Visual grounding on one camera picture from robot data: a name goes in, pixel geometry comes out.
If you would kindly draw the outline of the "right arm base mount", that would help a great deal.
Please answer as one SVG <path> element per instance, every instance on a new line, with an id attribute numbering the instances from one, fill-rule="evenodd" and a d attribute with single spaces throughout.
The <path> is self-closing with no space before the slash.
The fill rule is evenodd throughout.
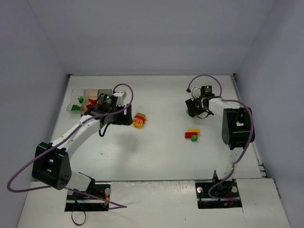
<path id="1" fill-rule="evenodd" d="M 195 182 L 198 209 L 241 208 L 242 202 L 235 180 L 228 180 L 216 186 L 211 191 L 213 197 L 209 195 L 209 189 L 218 182 L 218 178 Z"/>

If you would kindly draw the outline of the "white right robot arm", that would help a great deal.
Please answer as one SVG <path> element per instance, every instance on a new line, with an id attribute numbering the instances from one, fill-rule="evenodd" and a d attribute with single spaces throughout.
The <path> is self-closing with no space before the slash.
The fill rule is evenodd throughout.
<path id="1" fill-rule="evenodd" d="M 232 179 L 237 164 L 255 140 L 252 109 L 241 101 L 216 96 L 210 85 L 201 87 L 200 95 L 192 96 L 185 104 L 190 117 L 205 119 L 219 115 L 221 138 L 227 149 L 215 174 L 220 181 Z"/>

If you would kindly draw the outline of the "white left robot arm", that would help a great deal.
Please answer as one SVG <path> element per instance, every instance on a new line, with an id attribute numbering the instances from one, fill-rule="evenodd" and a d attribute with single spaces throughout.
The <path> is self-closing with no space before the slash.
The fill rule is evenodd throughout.
<path id="1" fill-rule="evenodd" d="M 106 130 L 110 124 L 126 125 L 132 107 L 124 106 L 125 91 L 101 94 L 68 132 L 51 143 L 40 143 L 35 152 L 32 177 L 57 190 L 70 189 L 86 193 L 95 190 L 95 180 L 73 171 L 70 159 L 77 149 L 93 134 Z"/>

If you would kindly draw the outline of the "small green lego brick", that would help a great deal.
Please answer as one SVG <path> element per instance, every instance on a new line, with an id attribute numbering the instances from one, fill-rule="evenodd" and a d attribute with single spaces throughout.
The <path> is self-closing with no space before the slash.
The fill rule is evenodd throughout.
<path id="1" fill-rule="evenodd" d="M 77 100 L 80 104 L 84 102 L 84 98 L 82 96 L 78 97 Z"/>

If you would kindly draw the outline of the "small red lego brick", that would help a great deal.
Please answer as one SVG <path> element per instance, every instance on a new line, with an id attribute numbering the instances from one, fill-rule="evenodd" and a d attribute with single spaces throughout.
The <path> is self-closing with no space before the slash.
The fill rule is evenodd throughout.
<path id="1" fill-rule="evenodd" d="M 94 103 L 96 102 L 96 100 L 91 99 L 91 98 L 89 98 L 88 101 L 89 101 L 91 104 L 94 104 Z"/>

